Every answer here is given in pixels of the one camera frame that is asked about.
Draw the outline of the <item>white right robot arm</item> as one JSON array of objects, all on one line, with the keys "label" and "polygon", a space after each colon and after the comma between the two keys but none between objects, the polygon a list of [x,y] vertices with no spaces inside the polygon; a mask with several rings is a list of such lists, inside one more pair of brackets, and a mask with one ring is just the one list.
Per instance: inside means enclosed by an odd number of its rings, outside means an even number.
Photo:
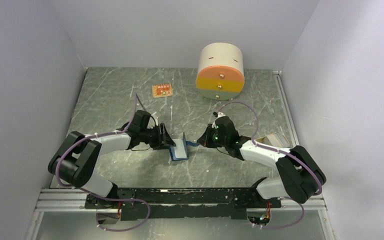
[{"label": "white right robot arm", "polygon": [[262,207],[269,199],[278,197],[304,204],[310,197],[320,194],[321,186],[327,181],[303,146],[281,148],[258,143],[240,135],[227,116],[219,116],[208,124],[197,143],[211,149],[224,148],[233,158],[256,162],[278,172],[278,177],[263,178],[254,184],[255,190],[249,199],[255,207]]}]

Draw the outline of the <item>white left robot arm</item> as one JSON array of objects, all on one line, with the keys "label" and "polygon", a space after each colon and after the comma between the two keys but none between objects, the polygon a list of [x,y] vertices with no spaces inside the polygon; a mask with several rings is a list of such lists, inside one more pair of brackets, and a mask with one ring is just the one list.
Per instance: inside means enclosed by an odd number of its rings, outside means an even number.
[{"label": "white left robot arm", "polygon": [[118,186],[95,172],[97,160],[108,153],[131,150],[141,143],[153,150],[176,146],[164,123],[147,111],[137,110],[129,122],[111,132],[90,135],[70,132],[47,170],[62,183],[97,195],[104,207],[112,208],[119,200]]}]

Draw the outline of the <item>blue card holder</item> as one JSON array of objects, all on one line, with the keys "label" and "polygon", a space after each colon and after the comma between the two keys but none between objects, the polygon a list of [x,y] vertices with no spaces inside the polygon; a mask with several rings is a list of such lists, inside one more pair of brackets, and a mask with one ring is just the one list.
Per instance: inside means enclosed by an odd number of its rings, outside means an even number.
[{"label": "blue card holder", "polygon": [[184,161],[189,159],[188,147],[198,147],[196,141],[187,140],[183,132],[180,138],[173,139],[174,146],[169,147],[170,158],[172,161]]}]

